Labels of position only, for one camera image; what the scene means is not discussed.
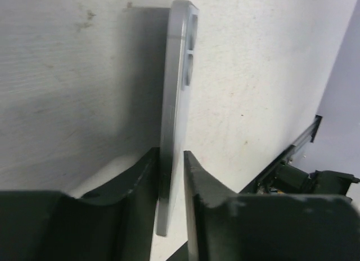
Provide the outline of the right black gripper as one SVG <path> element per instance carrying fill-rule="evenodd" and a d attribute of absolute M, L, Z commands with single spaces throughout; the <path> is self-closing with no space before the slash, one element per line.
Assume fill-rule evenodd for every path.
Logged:
<path fill-rule="evenodd" d="M 306 173 L 286 162 L 275 170 L 275 188 L 286 194 L 331 194 L 345 196 L 355 176 L 331 170 Z"/>

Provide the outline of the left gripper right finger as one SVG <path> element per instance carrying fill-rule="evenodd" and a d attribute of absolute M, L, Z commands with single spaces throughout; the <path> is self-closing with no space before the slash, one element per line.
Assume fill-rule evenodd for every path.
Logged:
<path fill-rule="evenodd" d="M 339 195 L 235 193 L 184 152 L 189 260 L 358 260 L 359 212 Z"/>

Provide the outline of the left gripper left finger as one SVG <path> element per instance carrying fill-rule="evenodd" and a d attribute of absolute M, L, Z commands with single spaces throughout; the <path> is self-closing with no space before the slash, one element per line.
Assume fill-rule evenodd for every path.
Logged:
<path fill-rule="evenodd" d="M 74 198 L 60 191 L 1 192 L 2 260 L 149 260 L 159 149 Z"/>

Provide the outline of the light blue phone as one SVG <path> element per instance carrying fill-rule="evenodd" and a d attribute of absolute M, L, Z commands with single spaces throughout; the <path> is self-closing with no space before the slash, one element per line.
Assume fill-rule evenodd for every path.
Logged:
<path fill-rule="evenodd" d="M 173 1 L 166 36 L 160 133 L 160 184 L 156 234 L 167 236 L 181 177 L 199 10 L 190 1 Z"/>

